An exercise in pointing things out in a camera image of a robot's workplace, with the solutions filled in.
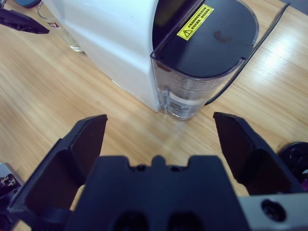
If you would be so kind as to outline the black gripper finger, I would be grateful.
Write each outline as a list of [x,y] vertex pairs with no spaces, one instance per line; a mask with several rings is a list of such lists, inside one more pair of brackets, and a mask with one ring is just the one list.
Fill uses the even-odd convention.
[[33,18],[14,10],[0,9],[0,24],[17,31],[48,34],[50,31]]
[[8,210],[41,214],[47,208],[70,209],[100,155],[106,122],[106,115],[78,121],[51,148]]
[[250,195],[304,192],[286,164],[244,118],[222,112],[215,112],[213,118],[232,175]]

